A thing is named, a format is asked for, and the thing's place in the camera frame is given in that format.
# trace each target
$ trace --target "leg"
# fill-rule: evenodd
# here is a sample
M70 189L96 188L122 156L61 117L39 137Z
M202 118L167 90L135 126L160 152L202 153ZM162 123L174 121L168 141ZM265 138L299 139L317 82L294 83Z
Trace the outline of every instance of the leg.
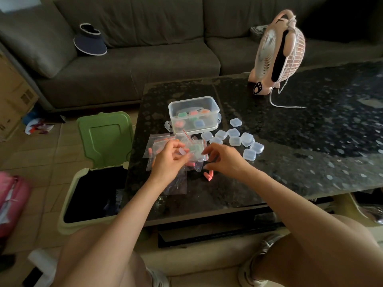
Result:
M69 238L61 250L53 286L58 285L75 268L76 262L89 251L107 227L107 225L101 224L86 227ZM145 263L136 252L132 253L120 286L152 286L152 278L146 271Z
M377 245L372 234L360 223L340 215L334 217ZM252 274L259 280L270 280L285 287L333 286L291 234L278 240L253 263Z

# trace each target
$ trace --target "green trash can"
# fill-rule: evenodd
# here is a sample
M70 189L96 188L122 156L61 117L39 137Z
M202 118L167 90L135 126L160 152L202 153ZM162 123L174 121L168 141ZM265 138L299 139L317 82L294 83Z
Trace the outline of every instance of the green trash can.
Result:
M58 231L64 235L72 234L89 225L111 222L116 217L113 215L81 222L64 222L65 213L79 179L89 171L96 169L121 165L127 169L133 144L132 122L125 112L99 113L98 115L81 117L77 123L85 157L93 161L93 168L81 169L74 175L57 223Z

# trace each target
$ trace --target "coffee table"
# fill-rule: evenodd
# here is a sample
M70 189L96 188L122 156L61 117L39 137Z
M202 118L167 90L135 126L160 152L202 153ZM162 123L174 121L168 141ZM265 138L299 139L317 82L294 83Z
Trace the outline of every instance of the coffee table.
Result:
M147 84L138 115L123 204L149 177L143 153L149 134L165 133L168 104L212 96L222 114L218 129L249 132L265 145L251 163L294 192L321 198L383 186L383 62L300 70L270 105L269 96L254 96L247 75L229 75ZM244 147L237 147L242 154ZM187 194L160 196L146 226L236 212L264 206L238 181L215 173L188 172Z

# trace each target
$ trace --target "fan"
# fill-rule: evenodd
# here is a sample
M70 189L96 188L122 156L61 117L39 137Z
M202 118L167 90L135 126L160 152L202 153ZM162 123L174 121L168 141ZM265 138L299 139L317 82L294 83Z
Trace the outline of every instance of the fan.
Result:
M256 62L249 75L249 82L255 83L253 93L265 96L276 87L281 93L290 76L298 69L304 56L306 43L302 32L295 27L295 15L290 10L283 10L267 26L258 47ZM280 82L286 80L280 89Z

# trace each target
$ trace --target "gray sofa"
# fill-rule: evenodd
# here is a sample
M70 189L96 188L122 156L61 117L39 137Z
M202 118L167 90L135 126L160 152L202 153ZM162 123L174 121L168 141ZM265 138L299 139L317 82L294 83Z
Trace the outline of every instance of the gray sofa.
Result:
M9 53L48 111L136 103L146 83L249 72L258 48L249 37L251 26L268 24L289 8L299 27L324 2L57 0L0 14L0 49ZM102 32L106 55L77 56L73 37L83 22ZM378 28L371 22L366 30L383 36ZM382 38L307 39L302 66L381 56Z

